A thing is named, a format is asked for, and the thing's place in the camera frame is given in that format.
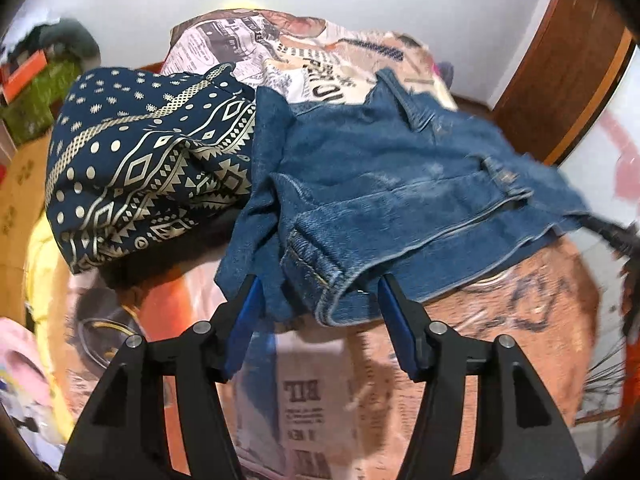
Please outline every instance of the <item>yellow cloth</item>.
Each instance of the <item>yellow cloth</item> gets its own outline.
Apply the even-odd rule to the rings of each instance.
[[[43,214],[31,232],[27,246],[25,296],[33,309],[36,343],[52,393],[53,415],[60,435],[69,440],[74,428],[71,413],[53,375],[49,352],[48,315],[54,286],[54,272],[60,260],[60,251],[53,239],[51,227]]]

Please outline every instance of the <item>pink cloth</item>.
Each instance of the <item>pink cloth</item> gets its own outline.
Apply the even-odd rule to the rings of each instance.
[[[0,367],[38,404],[51,405],[49,383],[36,339],[25,327],[7,317],[0,318]]]

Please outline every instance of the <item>geometric pattern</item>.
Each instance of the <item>geometric pattern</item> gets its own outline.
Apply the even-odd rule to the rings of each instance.
[[[97,68],[54,126],[45,206],[73,273],[180,236],[251,190],[255,93],[204,75]]]

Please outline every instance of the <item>metal screw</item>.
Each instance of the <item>metal screw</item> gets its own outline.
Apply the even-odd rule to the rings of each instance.
[[[138,334],[130,335],[127,337],[126,343],[129,348],[137,348],[142,343],[142,338]]]
[[[199,321],[193,325],[193,331],[196,334],[206,334],[211,330],[211,323],[209,321]]]
[[[500,343],[505,348],[513,348],[516,345],[516,340],[508,334],[502,334],[498,338],[498,343]]]
[[[442,335],[447,331],[447,325],[445,325],[441,321],[431,321],[429,330],[431,330],[434,334]]]

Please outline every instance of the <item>fabric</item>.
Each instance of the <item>fabric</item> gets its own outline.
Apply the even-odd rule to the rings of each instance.
[[[443,61],[442,63],[438,63],[436,68],[438,69],[438,75],[442,78],[447,89],[450,89],[451,85],[453,85],[453,65],[449,61]]]
[[[63,441],[34,337],[7,318],[0,318],[0,402],[36,457],[57,470]]]
[[[349,30],[322,18],[267,9],[214,10],[174,27],[162,74],[205,73],[233,62],[235,78],[268,86],[290,103],[361,104],[375,73],[456,109],[428,47],[407,34]]]
[[[45,206],[73,273],[177,237],[250,192],[254,90],[204,76],[99,68],[53,129]]]
[[[254,187],[216,282],[229,297],[259,275],[276,320],[375,319],[385,272],[431,300],[577,229],[565,215],[587,210],[555,168],[389,69],[363,105],[289,106],[269,88],[256,102]]]
[[[66,407],[60,385],[53,374],[49,346],[49,304],[55,298],[56,284],[54,273],[62,258],[53,239],[51,227],[46,216],[41,215],[29,238],[26,257],[25,297],[31,306],[31,315],[35,324],[36,344],[42,362],[42,370],[50,389],[50,403],[53,417],[64,442],[69,440],[74,422]]]

